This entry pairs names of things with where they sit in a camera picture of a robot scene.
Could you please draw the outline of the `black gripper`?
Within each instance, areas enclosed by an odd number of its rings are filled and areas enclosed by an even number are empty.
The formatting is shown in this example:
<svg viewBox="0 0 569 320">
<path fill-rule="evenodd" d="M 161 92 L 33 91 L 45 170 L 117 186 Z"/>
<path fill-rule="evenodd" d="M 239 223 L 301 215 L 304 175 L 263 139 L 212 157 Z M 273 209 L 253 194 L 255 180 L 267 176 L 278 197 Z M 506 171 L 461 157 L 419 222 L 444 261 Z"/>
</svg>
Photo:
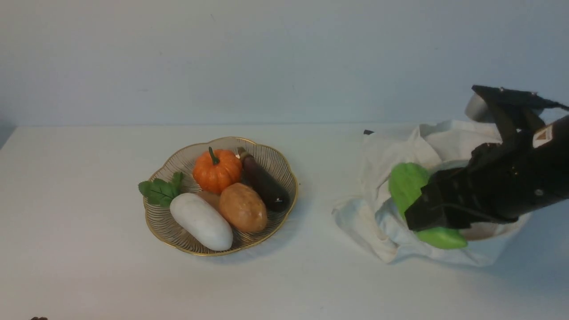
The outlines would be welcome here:
<svg viewBox="0 0 569 320">
<path fill-rule="evenodd" d="M 439 170 L 405 211 L 411 231 L 513 223 L 546 205 L 546 146 L 482 144 L 464 167 Z"/>
</svg>

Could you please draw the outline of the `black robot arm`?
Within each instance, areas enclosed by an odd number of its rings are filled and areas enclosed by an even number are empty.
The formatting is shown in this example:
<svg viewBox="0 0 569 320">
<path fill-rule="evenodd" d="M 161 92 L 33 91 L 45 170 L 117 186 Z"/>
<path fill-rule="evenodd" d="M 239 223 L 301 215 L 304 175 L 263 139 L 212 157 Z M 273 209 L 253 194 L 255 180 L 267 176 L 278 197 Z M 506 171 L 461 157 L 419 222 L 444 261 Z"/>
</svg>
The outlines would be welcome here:
<svg viewBox="0 0 569 320">
<path fill-rule="evenodd" d="M 500 144 L 480 144 L 462 168 L 435 172 L 405 211 L 412 231 L 467 229 L 473 223 L 510 224 L 568 199 L 569 119 Z"/>
</svg>

